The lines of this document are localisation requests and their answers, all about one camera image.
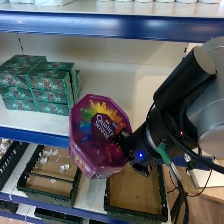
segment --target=tin lid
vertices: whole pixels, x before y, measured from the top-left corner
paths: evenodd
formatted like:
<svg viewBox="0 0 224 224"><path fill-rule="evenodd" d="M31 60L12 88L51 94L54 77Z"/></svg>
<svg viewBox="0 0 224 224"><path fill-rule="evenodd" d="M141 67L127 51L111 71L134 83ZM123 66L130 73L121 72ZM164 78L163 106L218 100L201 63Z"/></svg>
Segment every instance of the tin lid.
<svg viewBox="0 0 224 224"><path fill-rule="evenodd" d="M71 150L96 173L104 168L120 171L128 157L111 140L123 128L131 133L129 119L118 105L110 98L88 94L70 113Z"/></svg>

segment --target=shelf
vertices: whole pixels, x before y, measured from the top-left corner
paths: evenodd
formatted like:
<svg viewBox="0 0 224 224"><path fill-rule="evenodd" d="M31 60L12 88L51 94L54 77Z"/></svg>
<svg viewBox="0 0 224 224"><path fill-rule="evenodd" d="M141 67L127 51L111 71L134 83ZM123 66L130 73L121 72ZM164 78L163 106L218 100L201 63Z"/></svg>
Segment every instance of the shelf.
<svg viewBox="0 0 224 224"><path fill-rule="evenodd" d="M20 204L15 214L7 213L7 212L0 212L0 216L7 217L10 219L26 221L26 214L27 214L27 211L29 210L29 208L30 208L29 205Z"/></svg>
<svg viewBox="0 0 224 224"><path fill-rule="evenodd" d="M205 42L224 35L223 22L223 3L77 0L63 7L0 5L1 32Z"/></svg>
<svg viewBox="0 0 224 224"><path fill-rule="evenodd" d="M86 70L82 72L81 98L88 93L112 98L127 113L134 131L145 121L153 102L153 94L165 78L165 75L159 75L153 69L149 74ZM68 117L7 110L2 99L0 99L0 110L1 137L68 148Z"/></svg>
<svg viewBox="0 0 224 224"><path fill-rule="evenodd" d="M82 175L80 183L79 183L78 196L76 198L73 209L33 201L28 199L25 193L23 193L22 191L18 191L16 188L17 181L19 179L19 176L23 172L27 162L30 160L36 146L37 145L35 144L30 144L28 146L26 152L24 153L23 157L19 161L17 167L15 168L11 177L7 181L5 187L2 189L1 193L4 193L4 195L8 195L7 201L12 201L14 203L19 203L22 205L29 205L29 206L44 208L44 209L48 209L52 211L57 211L57 212L65 213L65 214L87 218L87 219L99 220L102 222L107 222L112 224L128 224L127 222L124 222L124 221L118 221L118 220L108 218L106 212L104 211L103 203L104 203L104 192L106 188L106 179L89 180L86 176ZM25 212L24 208L25 207L22 206L21 209L18 211L20 211L20 213L23 211L24 213ZM27 210L29 210L28 214L32 214L34 211L34 208L32 207L31 209L27 209ZM34 218L33 215L28 215L28 216L29 218L27 218L27 221L32 222L32 219ZM22 220L22 217L20 216L17 217L17 215L15 215L15 217L10 217L10 218ZM42 224L43 222L41 220L36 219L34 223Z"/></svg>

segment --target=robotic arm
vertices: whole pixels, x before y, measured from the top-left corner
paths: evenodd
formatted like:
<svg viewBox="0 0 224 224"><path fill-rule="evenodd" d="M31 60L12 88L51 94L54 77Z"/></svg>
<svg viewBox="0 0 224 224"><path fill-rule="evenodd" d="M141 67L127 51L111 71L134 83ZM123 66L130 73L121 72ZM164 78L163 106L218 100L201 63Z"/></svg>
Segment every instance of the robotic arm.
<svg viewBox="0 0 224 224"><path fill-rule="evenodd" d="M161 142L170 158L185 151L203 163L192 152L196 147L224 157L223 46L220 37L195 47L155 92L146 121L133 134L123 130L114 139L130 155L134 170L148 175L145 167L161 159ZM221 167L204 162L223 173Z"/></svg>

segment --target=black tray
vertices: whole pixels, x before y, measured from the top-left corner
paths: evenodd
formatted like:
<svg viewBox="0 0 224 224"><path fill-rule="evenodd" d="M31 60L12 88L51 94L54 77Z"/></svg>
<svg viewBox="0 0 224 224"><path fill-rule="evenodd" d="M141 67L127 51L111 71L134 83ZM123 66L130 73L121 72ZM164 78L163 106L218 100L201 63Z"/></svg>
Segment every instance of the black tray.
<svg viewBox="0 0 224 224"><path fill-rule="evenodd" d="M0 159L0 190L4 187L29 143L14 141Z"/></svg>
<svg viewBox="0 0 224 224"><path fill-rule="evenodd" d="M54 204L54 205L60 205L67 208L72 208L75 202L75 198L78 191L78 185L81 178L81 171L77 168L76 174L74 176L74 180L72 181L72 189L70 191L69 197L48 193L45 191L35 190L35 189L29 189L25 187L27 180L29 179L29 176L32 173L33 168L35 167L36 162L38 161L39 157L41 156L41 153L44 149L43 145L38 145L34 154L32 155L30 161L27 163L25 170L23 171L22 175L19 178L19 181L17 183L17 189L19 191L23 191L29 199L39 202L44 202L48 204ZM63 181L61 179L57 179L55 177L49 177L49 176L43 176L46 178L52 178L56 179L57 181Z"/></svg>
<svg viewBox="0 0 224 224"><path fill-rule="evenodd" d="M36 217L41 218L46 223L52 224L81 224L82 218L60 213L54 212L47 209L36 208L34 215Z"/></svg>
<svg viewBox="0 0 224 224"><path fill-rule="evenodd" d="M7 213L14 214L14 213L16 213L18 206L19 206L19 204L0 200L0 211L1 212L7 212Z"/></svg>
<svg viewBox="0 0 224 224"><path fill-rule="evenodd" d="M154 168L156 167L158 173L158 183L159 183L158 188L160 194L161 215L110 206L110 179L107 179L105 196L104 196L104 210L107 211L107 216L109 218L139 224L145 224L145 223L159 224L162 222L167 222L168 209L167 209L166 192L164 186L163 170L160 164L155 165Z"/></svg>

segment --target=shelving unit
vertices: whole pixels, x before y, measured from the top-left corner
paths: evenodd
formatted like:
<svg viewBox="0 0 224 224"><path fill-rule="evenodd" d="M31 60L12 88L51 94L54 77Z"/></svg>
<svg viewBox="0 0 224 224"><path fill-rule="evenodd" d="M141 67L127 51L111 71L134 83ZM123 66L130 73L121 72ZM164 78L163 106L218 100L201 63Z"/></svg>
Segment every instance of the shelving unit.
<svg viewBox="0 0 224 224"><path fill-rule="evenodd" d="M174 62L171 60L170 63L163 65L164 60L170 60L170 58L167 56L161 59L163 58L162 55L157 54L162 45L160 46L156 42L155 45L158 46L154 48L149 43L150 48L147 48L141 40L203 43L211 38L222 36L224 35L224 3L208 5L203 3L152 2L142 4L138 2L77 0L63 7L4 3L0 4L0 32L11 33L3 39L3 42L4 40L6 42L11 41L12 45L6 45L1 49L7 56L12 56L14 53L32 54L33 49L35 49L36 54L41 55L46 48L47 57L51 61L66 62L74 59L78 67L84 71L81 97L87 93L111 97L127 113L132 129L135 130L144 122L153 101L154 92L176 67L179 60L174 60ZM38 40L46 41L42 47L33 41L34 36L30 35L27 38L26 34L50 34L51 37L57 35L57 38L51 40L47 36L39 36ZM92 49L95 44L100 48L100 42L103 43L102 48L112 52L114 44L116 44L116 49L121 48L124 51L128 49L128 45L135 47L134 50L127 52L127 60L125 54L121 53L122 50L119 52L121 55L117 55L116 51L111 53L111 57L117 58L117 60L110 60L111 58L107 54L104 58L103 50L101 50L102 55L99 54L99 57L96 58L96 55L90 51L77 58L77 55L74 56L71 52L72 50L75 51L75 48L69 50L68 47L65 48L67 54L59 57L58 55L63 52L63 47L66 47L64 45L58 46L63 38L65 42L74 45L75 41L73 42L71 38L66 36L84 39L92 37L90 38L91 41L85 39L84 42L75 39L79 46L82 46L83 43L90 43L87 47L89 49ZM105 39L99 41L96 37L104 37ZM54 46L59 47L59 50L49 53L49 49L54 48ZM179 48L184 50L186 46L183 44ZM138 49L145 52L152 49L152 52L149 53L149 57L146 56L147 53L141 57ZM170 52L175 51L172 47L165 47L164 49ZM150 60L153 54L157 54L156 60ZM182 54L178 53L177 58L181 60L183 55L183 52ZM0 61L5 59L4 55L0 55ZM0 111L0 137L68 148L68 117L8 111L1 99ZM83 176L80 183L82 187L74 209L31 201L22 192L17 191L18 177L31 157L34 148L35 145L33 144L29 146L0 192L0 199L21 203L17 214L12 215L11 218L24 220L26 217L28 222L41 224L43 222L34 217L34 207L32 207L39 206L109 223L125 223L108 219L106 216L103 209L105 180L89 181Z"/></svg>
<svg viewBox="0 0 224 224"><path fill-rule="evenodd" d="M77 0L63 7L0 5L0 31L204 42L224 34L223 4Z"/></svg>

